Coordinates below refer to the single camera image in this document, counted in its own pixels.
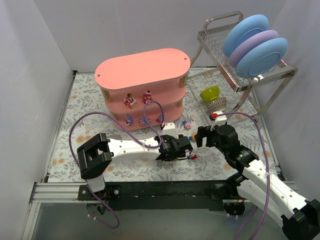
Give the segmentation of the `red blue cat toy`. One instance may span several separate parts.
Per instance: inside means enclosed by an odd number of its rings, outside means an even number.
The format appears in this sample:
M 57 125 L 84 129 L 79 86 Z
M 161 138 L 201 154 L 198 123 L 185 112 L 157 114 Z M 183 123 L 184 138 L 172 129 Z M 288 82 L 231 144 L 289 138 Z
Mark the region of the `red blue cat toy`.
M 187 157 L 187 159 L 189 160 L 195 160 L 195 159 L 197 159 L 198 158 L 198 156 L 195 154 L 195 155 L 190 155 L 190 156 L 188 156 Z

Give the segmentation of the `purple bunny with red bow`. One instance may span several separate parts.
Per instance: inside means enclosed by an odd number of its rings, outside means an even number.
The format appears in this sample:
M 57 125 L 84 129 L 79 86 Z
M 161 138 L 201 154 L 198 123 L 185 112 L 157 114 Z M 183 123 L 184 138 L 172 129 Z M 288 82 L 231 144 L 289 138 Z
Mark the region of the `purple bunny with red bow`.
M 158 118 L 156 119 L 156 122 L 159 123 L 160 125 L 164 122 L 164 119 L 163 119 L 163 115 L 162 115 L 162 114 L 160 114 L 160 115 L 158 116 Z

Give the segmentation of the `purple bunny with strawberry cake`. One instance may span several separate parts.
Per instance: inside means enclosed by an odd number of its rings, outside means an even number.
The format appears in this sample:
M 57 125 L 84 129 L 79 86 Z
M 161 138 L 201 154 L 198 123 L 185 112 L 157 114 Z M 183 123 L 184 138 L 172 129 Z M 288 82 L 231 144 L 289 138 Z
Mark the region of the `purple bunny with strawberry cake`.
M 127 114 L 127 117 L 125 119 L 125 126 L 130 127 L 133 125 L 133 122 L 134 122 L 133 117 L 131 115 Z

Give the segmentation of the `pink bear holding white toy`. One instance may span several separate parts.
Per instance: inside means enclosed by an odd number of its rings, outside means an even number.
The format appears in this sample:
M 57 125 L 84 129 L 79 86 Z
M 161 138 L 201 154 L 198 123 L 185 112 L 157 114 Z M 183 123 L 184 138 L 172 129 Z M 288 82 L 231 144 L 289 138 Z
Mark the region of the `pink bear holding white toy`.
M 147 104 L 148 102 L 152 101 L 153 98 L 152 98 L 152 94 L 151 94 L 151 91 L 150 90 L 147 90 L 143 93 L 142 95 L 142 102 L 144 104 Z

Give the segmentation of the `pink bear strawberry cake toy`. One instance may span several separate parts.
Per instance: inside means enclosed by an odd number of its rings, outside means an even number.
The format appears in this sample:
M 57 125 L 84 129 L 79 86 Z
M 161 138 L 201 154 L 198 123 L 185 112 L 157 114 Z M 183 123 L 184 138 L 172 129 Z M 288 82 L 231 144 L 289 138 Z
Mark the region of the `pink bear strawberry cake toy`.
M 133 97 L 131 93 L 128 93 L 124 98 L 124 105 L 129 109 L 132 109 L 136 106 L 137 100 Z

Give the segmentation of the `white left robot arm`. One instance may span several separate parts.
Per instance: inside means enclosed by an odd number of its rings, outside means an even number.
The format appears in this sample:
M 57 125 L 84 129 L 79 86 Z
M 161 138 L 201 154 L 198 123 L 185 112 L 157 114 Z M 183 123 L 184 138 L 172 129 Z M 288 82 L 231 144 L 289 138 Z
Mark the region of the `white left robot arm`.
M 96 193 L 105 189 L 103 173 L 112 162 L 185 160 L 192 151 L 192 144 L 184 135 L 175 138 L 166 134 L 136 142 L 107 138 L 105 133 L 99 133 L 78 147 L 77 156 L 81 178 Z

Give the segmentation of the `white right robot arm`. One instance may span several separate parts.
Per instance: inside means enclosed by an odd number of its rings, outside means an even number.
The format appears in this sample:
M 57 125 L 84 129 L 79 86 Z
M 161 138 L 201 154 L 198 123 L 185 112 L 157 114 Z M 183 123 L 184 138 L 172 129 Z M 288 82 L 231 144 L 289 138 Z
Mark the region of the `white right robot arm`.
M 275 174 L 268 173 L 258 156 L 240 143 L 232 126 L 200 126 L 194 138 L 198 147 L 206 138 L 207 147 L 215 147 L 224 155 L 238 171 L 234 174 L 238 195 L 260 209 L 266 208 L 266 214 L 289 240 L 312 240 L 320 233 L 319 201 L 307 200 Z

